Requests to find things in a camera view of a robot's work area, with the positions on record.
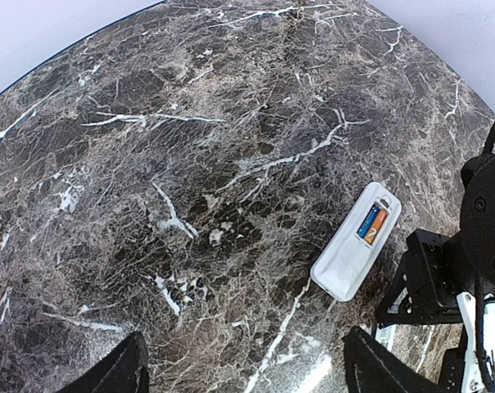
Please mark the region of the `white remote control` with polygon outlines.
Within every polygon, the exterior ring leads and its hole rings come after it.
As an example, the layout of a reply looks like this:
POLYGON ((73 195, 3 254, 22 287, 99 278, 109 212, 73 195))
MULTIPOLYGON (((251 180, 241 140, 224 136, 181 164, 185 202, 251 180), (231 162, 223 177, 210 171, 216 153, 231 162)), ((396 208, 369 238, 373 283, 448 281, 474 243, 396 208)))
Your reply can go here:
POLYGON ((312 281, 335 300, 350 301, 370 272, 401 212, 401 202, 386 187, 378 182, 369 183, 312 265, 312 281), (388 216, 370 245, 356 233, 372 206, 386 210, 388 216))

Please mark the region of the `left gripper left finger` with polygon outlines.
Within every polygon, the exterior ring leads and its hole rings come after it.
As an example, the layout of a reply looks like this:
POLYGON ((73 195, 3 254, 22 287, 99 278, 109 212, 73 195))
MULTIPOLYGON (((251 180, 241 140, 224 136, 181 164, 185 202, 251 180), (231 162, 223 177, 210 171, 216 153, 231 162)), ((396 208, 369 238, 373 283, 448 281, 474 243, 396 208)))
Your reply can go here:
POLYGON ((58 392, 147 393, 149 382, 146 341, 141 332, 131 332, 84 375, 58 392))

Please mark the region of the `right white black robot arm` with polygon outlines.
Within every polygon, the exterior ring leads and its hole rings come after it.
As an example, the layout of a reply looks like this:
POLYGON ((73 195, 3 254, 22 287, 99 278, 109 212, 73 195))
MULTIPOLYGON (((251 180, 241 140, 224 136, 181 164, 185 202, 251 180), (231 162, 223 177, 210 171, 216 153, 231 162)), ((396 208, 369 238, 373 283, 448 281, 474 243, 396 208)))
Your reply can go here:
POLYGON ((461 168, 465 193, 452 237, 416 229, 406 239, 392 285, 375 311, 378 325, 461 323, 456 297, 475 279, 495 291, 495 120, 480 155, 461 168))

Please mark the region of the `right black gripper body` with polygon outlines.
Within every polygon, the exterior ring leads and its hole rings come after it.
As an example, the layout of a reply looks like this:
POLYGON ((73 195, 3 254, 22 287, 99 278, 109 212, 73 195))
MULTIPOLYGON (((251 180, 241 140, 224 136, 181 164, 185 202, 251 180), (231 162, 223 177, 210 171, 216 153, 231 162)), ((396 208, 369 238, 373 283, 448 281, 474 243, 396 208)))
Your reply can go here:
POLYGON ((416 229, 406 245, 393 282, 375 311, 378 325, 461 323, 456 296, 464 291, 469 269, 460 234, 446 237, 416 229))

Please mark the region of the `blue battery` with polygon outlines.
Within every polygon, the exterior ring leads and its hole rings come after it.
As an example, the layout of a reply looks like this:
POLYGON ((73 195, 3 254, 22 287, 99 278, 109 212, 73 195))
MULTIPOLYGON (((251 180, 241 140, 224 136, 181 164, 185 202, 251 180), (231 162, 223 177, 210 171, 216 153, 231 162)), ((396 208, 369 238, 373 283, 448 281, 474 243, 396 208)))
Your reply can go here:
POLYGON ((370 211, 368 212, 366 218, 364 219, 364 221, 361 223, 361 226, 357 230, 356 234, 358 237, 363 238, 367 234, 368 230, 370 229, 370 226, 372 225, 378 213, 379 213, 379 207, 372 206, 370 208, 370 211))

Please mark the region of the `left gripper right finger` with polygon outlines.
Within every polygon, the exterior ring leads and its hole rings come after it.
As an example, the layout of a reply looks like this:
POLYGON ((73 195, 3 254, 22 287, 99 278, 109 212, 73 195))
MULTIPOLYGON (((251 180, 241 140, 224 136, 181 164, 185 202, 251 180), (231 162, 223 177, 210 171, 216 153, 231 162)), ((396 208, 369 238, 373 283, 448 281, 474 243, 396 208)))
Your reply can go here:
POLYGON ((360 327, 343 338, 345 380, 349 392, 444 392, 422 377, 360 327))

